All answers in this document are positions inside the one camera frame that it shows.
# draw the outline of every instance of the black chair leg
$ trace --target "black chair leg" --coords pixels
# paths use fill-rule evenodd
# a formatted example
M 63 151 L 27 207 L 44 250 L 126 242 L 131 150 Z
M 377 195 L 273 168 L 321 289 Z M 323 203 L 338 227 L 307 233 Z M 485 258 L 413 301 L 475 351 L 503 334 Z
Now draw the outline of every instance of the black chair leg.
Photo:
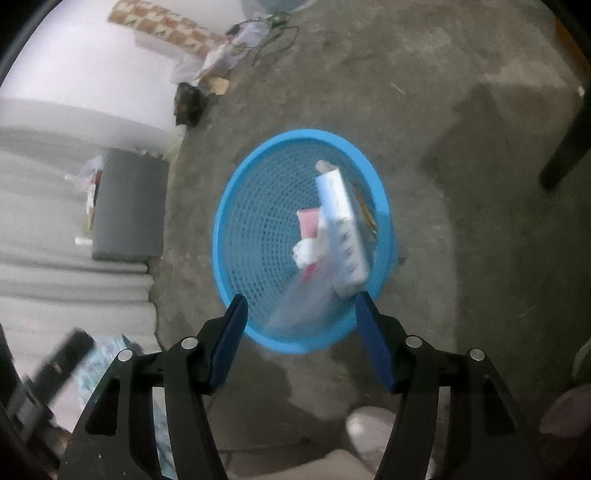
M 591 148 L 591 86 L 585 91 L 583 106 L 569 131 L 540 173 L 546 190 L 555 188 Z

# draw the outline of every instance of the pink package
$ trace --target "pink package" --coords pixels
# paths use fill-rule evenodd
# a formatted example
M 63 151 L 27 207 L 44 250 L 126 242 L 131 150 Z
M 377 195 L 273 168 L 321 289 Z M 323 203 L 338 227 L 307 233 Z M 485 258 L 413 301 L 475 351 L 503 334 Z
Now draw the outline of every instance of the pink package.
M 316 238 L 318 236 L 318 208 L 308 208 L 296 212 L 300 221 L 300 233 L 302 238 Z

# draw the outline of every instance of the brick pattern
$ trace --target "brick pattern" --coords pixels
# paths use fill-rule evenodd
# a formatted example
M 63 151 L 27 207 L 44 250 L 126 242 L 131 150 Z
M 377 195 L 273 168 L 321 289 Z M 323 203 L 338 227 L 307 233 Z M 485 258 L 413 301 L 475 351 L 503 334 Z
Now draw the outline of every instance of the brick pattern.
M 113 7 L 108 21 L 161 38 L 203 59 L 225 42 L 197 22 L 145 0 L 121 0 Z

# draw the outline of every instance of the furniture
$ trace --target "furniture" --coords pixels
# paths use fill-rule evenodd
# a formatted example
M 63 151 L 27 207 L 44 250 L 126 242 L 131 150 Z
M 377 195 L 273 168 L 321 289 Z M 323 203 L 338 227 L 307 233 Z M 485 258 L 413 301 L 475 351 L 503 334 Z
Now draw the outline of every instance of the furniture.
M 543 0 L 560 20 L 582 56 L 591 61 L 591 17 L 587 3 L 578 0 Z M 555 188 L 591 148 L 591 95 L 586 89 L 583 107 L 575 117 L 567 134 L 540 173 L 540 184 L 546 190 Z
M 112 149 L 105 160 L 92 228 L 92 258 L 141 262 L 163 251 L 168 162 Z

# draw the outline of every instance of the concrete floor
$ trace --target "concrete floor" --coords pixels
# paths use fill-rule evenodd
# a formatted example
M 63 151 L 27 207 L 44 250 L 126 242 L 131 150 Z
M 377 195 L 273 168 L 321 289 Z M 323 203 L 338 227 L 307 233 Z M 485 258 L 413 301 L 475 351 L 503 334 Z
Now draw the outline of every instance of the concrete floor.
M 537 183 L 580 105 L 554 17 L 538 0 L 321 0 L 291 23 L 293 48 L 242 62 L 173 168 L 153 266 L 162 341 L 223 312 L 210 237 L 234 169 L 273 135 L 325 129 L 365 153 L 389 195 L 401 259 L 380 310 L 436 348 L 485 350 L 534 424 L 591 336 L 591 162 L 554 194 Z M 245 338 L 209 417 L 222 450 L 312 440 L 229 460 L 250 475 L 333 449 L 367 404 L 395 399 L 356 333 L 306 356 Z

